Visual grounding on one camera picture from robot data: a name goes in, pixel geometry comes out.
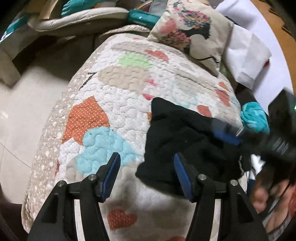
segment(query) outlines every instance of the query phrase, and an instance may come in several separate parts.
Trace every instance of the blue gripper pad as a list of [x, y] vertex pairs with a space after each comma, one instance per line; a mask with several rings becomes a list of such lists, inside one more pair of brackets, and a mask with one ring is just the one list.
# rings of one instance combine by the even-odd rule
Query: blue gripper pad
[[184, 157], [179, 156], [179, 154], [175, 154], [174, 156], [174, 168], [177, 173], [179, 182], [181, 184], [184, 196], [186, 199], [188, 199], [190, 202], [194, 201], [194, 195], [193, 195], [193, 183], [195, 180], [190, 180], [189, 175], [187, 174], [184, 165], [181, 161]]
[[102, 201], [106, 201], [111, 195], [119, 168], [120, 168], [120, 155], [114, 152], [106, 165], [100, 166], [97, 176], [99, 176], [99, 193], [101, 194]]

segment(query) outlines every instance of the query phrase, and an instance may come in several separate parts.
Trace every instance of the beige cushion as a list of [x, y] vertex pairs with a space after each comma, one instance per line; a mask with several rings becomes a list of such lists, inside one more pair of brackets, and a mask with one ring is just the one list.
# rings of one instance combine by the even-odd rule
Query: beige cushion
[[125, 20], [128, 15], [128, 10], [120, 7], [100, 7], [93, 8], [88, 10], [83, 10], [80, 12], [73, 13], [69, 16], [59, 18], [59, 19], [51, 19], [51, 20], [39, 20], [37, 16], [32, 16], [28, 25], [38, 32], [47, 32], [56, 30], [59, 28], [63, 28], [69, 25], [74, 25], [78, 23], [85, 23], [91, 21], [97, 21], [101, 19], [108, 19], [108, 21], [112, 21], [114, 19]]
[[233, 23], [219, 12], [194, 0], [169, 0], [148, 40], [175, 47], [217, 76]]
[[147, 37], [149, 35], [150, 31], [151, 30], [149, 28], [146, 28], [142, 25], [130, 24], [130, 25], [125, 25], [121, 28], [112, 29], [106, 33], [101, 34], [99, 36], [99, 40], [101, 43], [103, 43], [110, 36], [115, 35], [115, 34], [120, 34], [120, 33], [134, 33], [134, 34], [138, 34], [138, 35]]

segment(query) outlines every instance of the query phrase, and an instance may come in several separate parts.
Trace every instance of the orange heart pattern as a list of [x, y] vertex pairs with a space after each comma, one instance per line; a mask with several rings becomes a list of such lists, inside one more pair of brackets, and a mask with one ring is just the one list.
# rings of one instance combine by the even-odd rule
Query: orange heart pattern
[[171, 237], [170, 239], [168, 239], [166, 241], [185, 241], [185, 238], [182, 237], [182, 236], [174, 236], [174, 237]]
[[168, 62], [168, 57], [167, 55], [164, 53], [164, 52], [161, 52], [159, 50], [155, 50], [155, 51], [152, 51], [152, 50], [145, 50], [146, 53], [154, 56], [154, 57], [157, 57], [159, 59], [162, 59], [163, 61], [166, 61]]
[[218, 89], [215, 89], [215, 91], [216, 91], [216, 94], [218, 95], [219, 99], [223, 102], [224, 105], [231, 106], [229, 103], [230, 98], [225, 91], [218, 90]]
[[119, 208], [114, 209], [107, 216], [110, 230], [132, 226], [137, 219], [136, 214], [126, 214], [123, 209]]
[[198, 105], [197, 110], [201, 115], [212, 117], [212, 113], [210, 112], [210, 109], [205, 105]]
[[77, 143], [82, 145], [82, 139], [87, 130], [99, 126], [110, 127], [109, 120], [96, 99], [91, 96], [72, 108], [62, 142], [73, 137]]
[[224, 82], [219, 82], [219, 86], [222, 87], [223, 89], [227, 90], [228, 92], [230, 92], [229, 88], [226, 86], [226, 84]]
[[158, 86], [158, 84], [155, 84], [155, 83], [154, 83], [154, 80], [151, 79], [151, 78], [149, 78], [149, 79], [147, 80], [147, 82], [148, 82], [149, 84], [153, 85], [154, 87]]
[[152, 99], [154, 98], [153, 95], [148, 95], [148, 94], [142, 94], [142, 96], [144, 96], [144, 98], [145, 98], [146, 100], [152, 100]]

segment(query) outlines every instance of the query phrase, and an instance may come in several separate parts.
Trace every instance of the colorful floral hair print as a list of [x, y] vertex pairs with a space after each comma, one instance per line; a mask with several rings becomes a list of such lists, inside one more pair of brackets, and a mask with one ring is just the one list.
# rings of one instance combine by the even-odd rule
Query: colorful floral hair print
[[210, 24], [212, 22], [210, 17], [200, 11], [187, 10], [181, 1], [175, 2], [173, 4], [173, 9], [188, 27], [203, 30], [196, 34], [201, 34], [205, 39], [210, 37]]
[[174, 19], [169, 19], [164, 26], [160, 28], [162, 34], [161, 43], [172, 46], [181, 51], [188, 49], [191, 44], [191, 39], [177, 28]]

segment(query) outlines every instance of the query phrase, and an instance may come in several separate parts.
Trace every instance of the teal package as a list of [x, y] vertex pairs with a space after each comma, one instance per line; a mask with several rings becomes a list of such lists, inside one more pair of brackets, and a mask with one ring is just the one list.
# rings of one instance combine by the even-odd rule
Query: teal package
[[72, 13], [91, 9], [97, 3], [101, 3], [105, 1], [115, 1], [115, 0], [70, 0], [63, 6], [61, 17], [63, 18]]
[[149, 29], [152, 29], [159, 19], [159, 16], [137, 9], [132, 9], [128, 12], [129, 23], [139, 24]]

